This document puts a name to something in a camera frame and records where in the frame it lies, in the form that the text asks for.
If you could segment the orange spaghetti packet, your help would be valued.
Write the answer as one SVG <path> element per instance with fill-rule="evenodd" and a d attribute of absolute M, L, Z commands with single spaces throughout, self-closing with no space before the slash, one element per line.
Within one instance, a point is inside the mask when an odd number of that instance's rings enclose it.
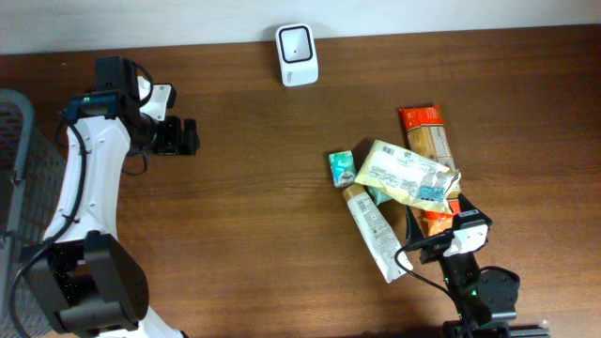
<path fill-rule="evenodd" d="M 455 162 L 448 144 L 444 120 L 438 105 L 418 108 L 400 108 L 399 114 L 408 138 L 409 149 L 455 170 Z M 426 211 L 423 216 L 424 231 L 436 235 L 452 226 L 453 216 L 460 211 L 459 184 L 448 194 L 451 214 Z"/>

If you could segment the teal sachet packet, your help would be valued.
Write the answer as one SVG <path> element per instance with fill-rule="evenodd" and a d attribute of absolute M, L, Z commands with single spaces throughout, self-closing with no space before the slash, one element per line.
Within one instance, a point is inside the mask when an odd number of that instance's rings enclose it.
<path fill-rule="evenodd" d="M 379 206 L 382 203 L 386 203 L 386 202 L 392 200 L 390 195 L 388 195 L 385 192 L 382 192 L 381 190 L 379 190 L 375 187 L 368 186 L 367 189 L 368 189 L 368 192 L 370 193 L 370 195 L 372 196 L 376 206 Z"/>

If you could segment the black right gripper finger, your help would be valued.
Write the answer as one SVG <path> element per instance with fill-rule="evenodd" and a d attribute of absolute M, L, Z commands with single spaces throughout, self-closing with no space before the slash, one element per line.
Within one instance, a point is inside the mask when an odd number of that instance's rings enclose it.
<path fill-rule="evenodd" d="M 415 251 L 420 248 L 424 240 L 421 227 L 418 224 L 411 208 L 406 206 L 406 242 L 404 248 L 407 252 Z"/>
<path fill-rule="evenodd" d="M 480 210 L 475 207 L 463 193 L 458 195 L 458 202 L 460 208 L 460 212 L 458 213 L 459 216 L 473 216 L 480 214 Z"/>

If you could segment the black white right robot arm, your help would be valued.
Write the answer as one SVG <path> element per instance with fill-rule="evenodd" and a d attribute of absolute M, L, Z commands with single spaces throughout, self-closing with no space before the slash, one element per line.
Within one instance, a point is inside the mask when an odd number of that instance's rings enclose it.
<path fill-rule="evenodd" d="M 423 264 L 437 262 L 444 284 L 436 284 L 413 272 L 418 280 L 441 290 L 455 305 L 459 321 L 455 335 L 474 336 L 478 331 L 497 330 L 516 318 L 519 276 L 496 266 L 480 267 L 475 253 L 485 247 L 492 220 L 463 194 L 452 226 L 425 237 L 411 209 L 406 208 L 406 243 L 397 252 L 418 251 Z"/>

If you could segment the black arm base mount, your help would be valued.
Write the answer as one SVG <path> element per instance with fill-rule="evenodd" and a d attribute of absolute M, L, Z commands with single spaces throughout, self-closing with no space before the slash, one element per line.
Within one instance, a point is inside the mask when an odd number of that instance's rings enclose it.
<path fill-rule="evenodd" d="M 442 338 L 550 338 L 549 329 L 526 326 L 509 327 L 507 324 L 492 328 L 465 329 L 459 322 L 445 322 L 442 326 Z"/>

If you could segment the white tube tan cap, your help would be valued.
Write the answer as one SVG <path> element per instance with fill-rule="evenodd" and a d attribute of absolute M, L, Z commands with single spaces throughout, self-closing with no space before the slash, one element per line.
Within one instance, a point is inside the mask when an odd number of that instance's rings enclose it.
<path fill-rule="evenodd" d="M 373 256 L 387 284 L 413 271 L 405 253 L 396 253 L 402 248 L 392 227 L 364 187 L 353 184 L 343 190 L 347 207 L 357 225 L 362 238 Z"/>

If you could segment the yellow snack bag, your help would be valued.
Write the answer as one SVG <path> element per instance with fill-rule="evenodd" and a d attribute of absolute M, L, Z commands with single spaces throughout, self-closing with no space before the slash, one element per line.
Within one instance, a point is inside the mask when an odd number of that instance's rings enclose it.
<path fill-rule="evenodd" d="M 400 204 L 451 214 L 448 196 L 461 174 L 401 146 L 372 143 L 355 182 L 378 189 Z"/>

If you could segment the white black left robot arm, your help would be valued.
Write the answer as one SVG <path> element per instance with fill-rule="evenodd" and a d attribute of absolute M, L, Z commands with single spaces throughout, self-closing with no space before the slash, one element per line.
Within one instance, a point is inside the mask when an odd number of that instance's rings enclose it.
<path fill-rule="evenodd" d="M 118 189 L 128 157 L 192 156 L 177 92 L 121 57 L 96 62 L 95 85 L 44 137 L 23 94 L 1 92 L 1 333 L 36 337 L 177 337 L 149 305 L 146 275 L 119 243 Z"/>

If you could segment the small teal packet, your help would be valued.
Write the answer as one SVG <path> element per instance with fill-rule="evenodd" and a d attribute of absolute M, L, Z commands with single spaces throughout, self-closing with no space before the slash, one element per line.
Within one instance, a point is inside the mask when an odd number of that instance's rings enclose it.
<path fill-rule="evenodd" d="M 331 153 L 328 156 L 332 182 L 335 188 L 351 185 L 357 175 L 353 154 L 350 150 Z"/>

